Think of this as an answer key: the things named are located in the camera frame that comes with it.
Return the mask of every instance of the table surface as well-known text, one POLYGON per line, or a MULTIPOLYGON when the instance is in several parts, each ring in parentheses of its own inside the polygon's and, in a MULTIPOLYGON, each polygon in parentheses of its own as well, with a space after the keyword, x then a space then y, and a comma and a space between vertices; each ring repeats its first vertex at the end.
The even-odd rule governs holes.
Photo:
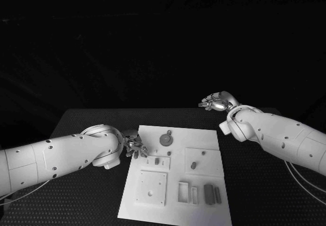
MULTIPOLYGON (((279 115, 274 108, 262 112, 279 115)), ((216 130, 229 211, 233 226, 323 226, 326 206, 310 197, 288 173, 284 161, 262 151, 258 143, 237 142, 222 134, 219 124, 226 112, 201 108, 69 109, 50 138, 80 133, 85 128, 108 124, 119 131, 138 125, 216 130)), ((129 158, 109 170, 89 165, 53 179, 34 193, 12 202, 0 221, 1 226, 160 225, 116 218, 128 174, 129 158)), ((317 186, 324 177, 297 167, 317 186)), ((326 195, 304 184, 326 201, 326 195)), ((31 186, 17 193, 20 197, 31 186)))

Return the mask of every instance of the dark background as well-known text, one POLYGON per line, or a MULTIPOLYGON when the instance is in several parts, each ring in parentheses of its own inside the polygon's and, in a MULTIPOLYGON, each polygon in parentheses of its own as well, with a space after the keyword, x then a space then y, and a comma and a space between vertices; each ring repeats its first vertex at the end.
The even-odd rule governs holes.
POLYGON ((197 107, 223 90, 324 132, 324 6, 1 3, 1 148, 46 139, 69 108, 197 107))

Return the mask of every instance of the black table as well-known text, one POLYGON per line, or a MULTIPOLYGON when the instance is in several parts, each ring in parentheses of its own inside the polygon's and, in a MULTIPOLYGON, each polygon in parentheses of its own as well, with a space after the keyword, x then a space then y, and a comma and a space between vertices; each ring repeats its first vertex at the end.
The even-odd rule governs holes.
MULTIPOLYGON (((274 108, 261 110, 279 115, 274 108)), ((240 143, 230 135, 222 134, 219 123, 224 119, 226 112, 204 111, 201 108, 70 109, 61 116, 50 138, 80 133, 98 124, 108 124, 119 131, 136 129, 138 125, 216 130, 232 225, 324 226, 326 206, 297 185, 284 161, 263 152, 258 143, 240 143)), ((89 165, 53 179, 11 204, 0 225, 158 225, 116 218, 129 165, 124 153, 121 164, 112 169, 89 165)), ((317 173, 297 168, 315 185, 326 180, 317 173)), ((36 187, 20 190, 18 197, 36 187)), ((321 192, 314 189, 310 191, 326 200, 321 192)))

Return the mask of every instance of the robotic hand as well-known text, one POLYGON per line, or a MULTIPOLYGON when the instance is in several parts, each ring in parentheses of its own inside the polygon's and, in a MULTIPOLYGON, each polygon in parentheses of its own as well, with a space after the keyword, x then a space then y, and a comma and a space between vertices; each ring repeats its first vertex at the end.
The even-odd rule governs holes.
POLYGON ((0 150, 0 197, 80 170, 89 163, 111 169, 119 164, 124 146, 126 156, 135 152, 136 158, 139 152, 145 157, 136 130, 124 133, 108 125, 96 125, 80 134, 0 150))
POLYGON ((224 135, 232 133, 240 142, 255 141, 269 154, 326 176, 324 133, 292 119, 239 104, 224 91, 206 96, 197 106, 207 111, 227 112, 226 121, 219 124, 224 135))

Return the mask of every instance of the cable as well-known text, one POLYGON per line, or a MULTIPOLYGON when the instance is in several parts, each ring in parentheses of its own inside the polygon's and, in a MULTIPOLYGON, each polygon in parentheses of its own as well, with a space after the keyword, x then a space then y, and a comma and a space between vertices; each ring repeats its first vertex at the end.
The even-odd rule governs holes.
MULTIPOLYGON (((302 187, 302 185, 301 185, 301 183, 298 182, 298 180, 297 180, 297 178, 295 178, 295 176, 292 175, 292 172, 291 172, 291 170, 289 170, 289 167, 288 167, 288 165, 287 165, 287 169, 288 169, 288 171, 289 171, 289 173, 291 173, 291 176, 292 176, 292 178, 294 178, 294 180, 297 181, 297 183, 298 183, 298 185, 302 187)), ((305 190, 305 192, 326 205, 326 202, 323 202, 310 192, 308 192, 308 190, 302 187, 302 189, 305 190)))
POLYGON ((291 164, 291 167, 294 168, 294 170, 295 170, 295 172, 297 172, 297 174, 298 174, 298 176, 301 177, 301 179, 317 189, 317 190, 320 190, 321 192, 324 192, 326 193, 326 190, 323 190, 321 188, 318 188, 315 185, 312 185, 307 180, 305 180, 305 178, 301 176, 301 174, 299 174, 299 172, 297 171, 297 169, 295 169, 295 167, 294 167, 294 165, 292 165, 292 163, 289 162, 289 164, 291 164))
POLYGON ((20 198, 14 199, 12 201, 0 204, 0 206, 2 206, 2 205, 5 205, 5 204, 8 204, 8 203, 17 201, 17 200, 21 199, 23 197, 25 197, 28 194, 31 194, 38 188, 36 188, 30 193, 27 193, 24 196, 21 196, 20 198))
POLYGON ((10 196, 14 192, 5 194, 4 196, 0 197, 0 200, 2 200, 7 196, 10 196))

